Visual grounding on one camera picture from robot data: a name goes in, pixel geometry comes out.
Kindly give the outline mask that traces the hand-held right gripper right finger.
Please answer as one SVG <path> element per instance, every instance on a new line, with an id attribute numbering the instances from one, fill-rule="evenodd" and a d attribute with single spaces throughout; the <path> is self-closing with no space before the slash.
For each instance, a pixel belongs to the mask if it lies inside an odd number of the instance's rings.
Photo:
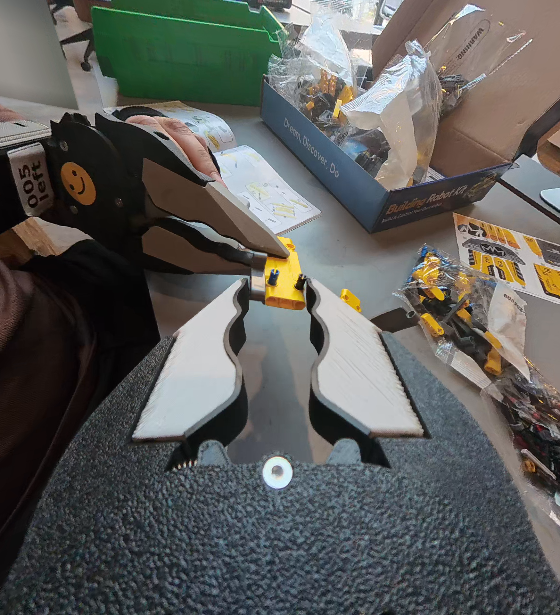
<path id="1" fill-rule="evenodd" d="M 309 417 L 330 443 L 423 438 L 412 399 L 386 349 L 382 331 L 315 279 L 307 282 L 312 366 Z"/>

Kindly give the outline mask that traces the yellow panel with grey beam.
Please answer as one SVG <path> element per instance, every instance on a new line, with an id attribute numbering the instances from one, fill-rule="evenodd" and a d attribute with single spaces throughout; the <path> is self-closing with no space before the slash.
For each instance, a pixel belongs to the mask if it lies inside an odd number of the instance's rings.
<path id="1" fill-rule="evenodd" d="M 302 273 L 295 245 L 287 237 L 278 237 L 289 251 L 288 258 L 253 253 L 250 276 L 252 301 L 269 307 L 297 310 L 305 308 L 307 277 Z"/>

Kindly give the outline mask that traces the grey desk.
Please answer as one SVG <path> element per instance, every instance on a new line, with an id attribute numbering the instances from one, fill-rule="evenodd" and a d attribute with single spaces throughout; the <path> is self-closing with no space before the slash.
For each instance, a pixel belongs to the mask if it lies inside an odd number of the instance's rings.
<path id="1" fill-rule="evenodd" d="M 428 243 L 457 257 L 453 215 L 445 212 L 389 231 L 368 234 L 280 142 L 255 107 L 192 103 L 220 116 L 239 144 L 251 146 L 321 216 L 288 236 L 295 242 L 302 270 L 338 294 L 348 288 L 361 300 L 366 317 L 399 306 L 393 295 L 411 268 L 419 248 Z M 525 354 L 560 391 L 560 306 L 526 296 Z M 287 453 L 301 462 L 322 463 L 331 445 L 311 427 L 308 418 L 309 374 L 316 352 L 309 342 L 310 318 L 293 312 L 251 304 L 245 319 L 247 341 L 239 353 L 249 400 L 249 420 L 228 454 L 236 463 L 254 463 L 265 454 Z M 517 462 L 502 417 L 485 404 L 478 389 L 435 358 L 422 331 L 409 328 L 395 334 L 467 408 L 522 494 L 535 533 L 560 580 L 560 527 L 537 500 L 540 493 L 527 484 Z"/>

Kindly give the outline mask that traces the person's left hand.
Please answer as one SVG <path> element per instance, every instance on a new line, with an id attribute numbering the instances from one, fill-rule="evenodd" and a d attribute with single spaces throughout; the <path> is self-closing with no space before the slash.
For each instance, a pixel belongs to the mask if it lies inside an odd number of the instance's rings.
<path id="1" fill-rule="evenodd" d="M 207 148 L 206 141 L 193 133 L 184 122 L 165 117 L 150 117 L 144 115 L 132 116 L 127 123 L 147 126 L 168 136 L 189 159 L 192 166 L 200 173 L 226 186 L 218 172 L 214 160 Z"/>

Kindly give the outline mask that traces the instruction booklet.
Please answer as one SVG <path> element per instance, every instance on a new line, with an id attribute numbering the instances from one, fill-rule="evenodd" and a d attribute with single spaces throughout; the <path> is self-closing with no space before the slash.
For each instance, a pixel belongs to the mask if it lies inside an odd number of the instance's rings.
<path id="1" fill-rule="evenodd" d="M 182 121 L 201 136 L 218 162 L 228 189 L 278 236 L 317 219 L 321 211 L 293 190 L 254 149 L 238 145 L 229 125 L 219 116 L 180 101 L 146 105 L 165 117 Z"/>

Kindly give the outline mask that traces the black office chair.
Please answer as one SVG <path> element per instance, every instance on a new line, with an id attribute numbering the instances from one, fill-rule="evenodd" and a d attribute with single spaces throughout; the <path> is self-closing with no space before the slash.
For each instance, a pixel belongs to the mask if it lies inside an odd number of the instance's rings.
<path id="1" fill-rule="evenodd" d="M 74 44 L 78 42 L 87 42 L 86 49 L 84 51 L 83 61 L 81 62 L 81 68 L 85 72 L 91 71 L 91 64 L 89 62 L 90 56 L 92 52 L 95 50 L 94 47 L 94 34 L 92 31 L 92 15 L 91 15 L 91 7 L 94 5 L 95 1 L 47 1 L 47 4 L 50 8 L 50 12 L 52 15 L 52 19 L 54 25 L 57 24 L 57 20 L 55 18 L 55 14 L 65 7 L 74 8 L 78 19 L 83 23 L 88 25 L 88 28 L 83 30 L 76 35 L 71 35 L 66 38 L 60 40 L 61 49 L 63 55 L 65 55 L 64 47 L 69 44 Z"/>

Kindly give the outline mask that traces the bag of yellow grey parts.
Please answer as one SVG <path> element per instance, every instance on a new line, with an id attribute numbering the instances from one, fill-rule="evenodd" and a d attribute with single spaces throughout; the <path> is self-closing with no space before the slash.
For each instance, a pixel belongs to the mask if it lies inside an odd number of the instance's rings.
<path id="1" fill-rule="evenodd" d="M 506 282 L 424 244 L 396 296 L 435 356 L 478 388 L 506 377 L 531 381 L 527 304 Z"/>

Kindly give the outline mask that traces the green plastic bin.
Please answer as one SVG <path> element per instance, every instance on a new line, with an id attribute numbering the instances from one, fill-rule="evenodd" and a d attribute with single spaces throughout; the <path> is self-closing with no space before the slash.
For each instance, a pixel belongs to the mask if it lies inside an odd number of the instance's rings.
<path id="1" fill-rule="evenodd" d="M 249 4 L 242 1 L 112 1 L 111 8 L 157 17 L 265 30 L 270 36 L 283 28 L 267 7 L 251 9 Z"/>
<path id="2" fill-rule="evenodd" d="M 94 6 L 95 49 L 104 76 L 136 98 L 258 106 L 277 34 Z"/>

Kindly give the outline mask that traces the blue cardboard kit box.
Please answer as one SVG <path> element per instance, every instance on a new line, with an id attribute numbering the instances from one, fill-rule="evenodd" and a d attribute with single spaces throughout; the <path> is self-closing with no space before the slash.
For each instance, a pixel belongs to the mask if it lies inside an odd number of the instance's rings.
<path id="1" fill-rule="evenodd" d="M 369 233 L 481 200 L 560 119 L 560 1 L 404 1 L 373 43 L 366 91 L 406 55 L 406 42 L 424 49 L 465 4 L 526 31 L 532 42 L 439 118 L 421 183 L 386 190 L 375 179 L 390 150 L 381 132 L 356 128 L 337 145 L 274 91 L 267 75 L 261 84 L 263 122 Z"/>

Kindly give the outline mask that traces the person's brown clothing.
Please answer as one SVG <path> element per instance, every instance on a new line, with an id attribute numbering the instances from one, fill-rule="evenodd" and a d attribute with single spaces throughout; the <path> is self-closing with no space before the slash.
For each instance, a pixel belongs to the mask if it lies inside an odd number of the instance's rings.
<path id="1" fill-rule="evenodd" d="M 0 542 L 159 340 L 143 269 L 98 242 L 19 270 L 0 260 Z"/>

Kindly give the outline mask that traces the yellow black sticker sheet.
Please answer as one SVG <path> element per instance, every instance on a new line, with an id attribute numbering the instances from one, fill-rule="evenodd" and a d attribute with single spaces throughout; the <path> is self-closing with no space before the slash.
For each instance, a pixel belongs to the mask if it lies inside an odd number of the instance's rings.
<path id="1" fill-rule="evenodd" d="M 462 264 L 560 305 L 560 244 L 453 214 Z"/>

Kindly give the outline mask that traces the bag of black red parts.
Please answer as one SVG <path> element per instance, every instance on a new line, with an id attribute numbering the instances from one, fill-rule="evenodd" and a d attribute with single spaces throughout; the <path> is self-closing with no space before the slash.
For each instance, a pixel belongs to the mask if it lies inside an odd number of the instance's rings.
<path id="1" fill-rule="evenodd" d="M 482 395 L 507 424 L 526 492 L 560 531 L 560 392 L 524 362 L 520 371 L 505 358 L 488 360 Z"/>

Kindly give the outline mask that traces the clear bag of yellow parts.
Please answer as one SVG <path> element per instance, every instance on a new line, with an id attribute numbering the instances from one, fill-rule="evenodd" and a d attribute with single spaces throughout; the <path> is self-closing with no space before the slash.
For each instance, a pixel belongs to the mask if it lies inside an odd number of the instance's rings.
<path id="1" fill-rule="evenodd" d="M 340 145 L 358 130 L 342 106 L 363 94 L 372 81 L 370 50 L 350 47 L 341 26 L 348 20 L 329 4 L 316 8 L 309 26 L 278 34 L 279 55 L 268 61 L 269 85 L 332 142 Z"/>

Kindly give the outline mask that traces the crumpled clear plastic bag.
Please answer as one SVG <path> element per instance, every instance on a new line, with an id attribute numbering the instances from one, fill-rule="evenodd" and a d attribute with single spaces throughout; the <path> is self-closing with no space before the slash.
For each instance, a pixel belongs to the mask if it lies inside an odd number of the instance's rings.
<path id="1" fill-rule="evenodd" d="M 442 88 L 430 52 L 417 40 L 385 68 L 371 87 L 340 111 L 361 130 L 378 130 L 390 146 L 375 179 L 388 191 L 423 181 L 442 110 Z"/>

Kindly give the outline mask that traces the clear bag with black print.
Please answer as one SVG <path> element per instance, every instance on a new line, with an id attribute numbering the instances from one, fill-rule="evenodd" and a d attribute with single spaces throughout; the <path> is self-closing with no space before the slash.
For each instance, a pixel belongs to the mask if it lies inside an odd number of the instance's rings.
<path id="1" fill-rule="evenodd" d="M 478 5 L 465 4 L 453 14 L 424 47 L 442 88 L 441 118 L 531 42 L 526 31 Z"/>

